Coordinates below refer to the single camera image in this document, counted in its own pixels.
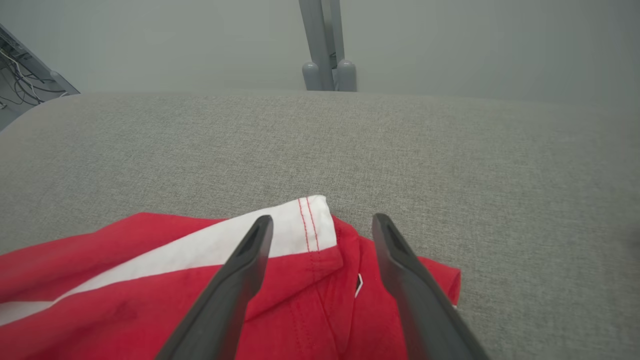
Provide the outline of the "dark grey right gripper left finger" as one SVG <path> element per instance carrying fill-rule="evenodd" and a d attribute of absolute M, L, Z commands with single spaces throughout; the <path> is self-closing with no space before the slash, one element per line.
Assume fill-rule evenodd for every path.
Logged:
<path fill-rule="evenodd" d="M 262 287 L 274 232 L 258 217 L 157 354 L 157 360 L 233 360 L 249 301 Z"/>

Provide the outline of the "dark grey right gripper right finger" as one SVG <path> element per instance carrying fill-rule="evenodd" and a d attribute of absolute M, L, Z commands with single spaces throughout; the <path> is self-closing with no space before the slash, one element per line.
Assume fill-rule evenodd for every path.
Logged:
<path fill-rule="evenodd" d="M 375 213 L 371 231 L 382 284 L 397 304 L 407 357 L 487 360 L 485 349 L 391 217 Z"/>

